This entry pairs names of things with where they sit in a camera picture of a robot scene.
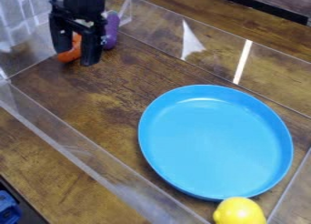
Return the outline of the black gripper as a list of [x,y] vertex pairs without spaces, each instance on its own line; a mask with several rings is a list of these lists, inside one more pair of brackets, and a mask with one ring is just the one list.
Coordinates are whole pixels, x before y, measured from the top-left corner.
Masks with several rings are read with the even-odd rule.
[[92,23],[92,27],[82,33],[80,64],[92,66],[102,59],[106,43],[103,27],[106,19],[102,16],[106,0],[50,0],[52,10],[48,16],[52,45],[58,54],[72,49],[72,36],[76,20]]

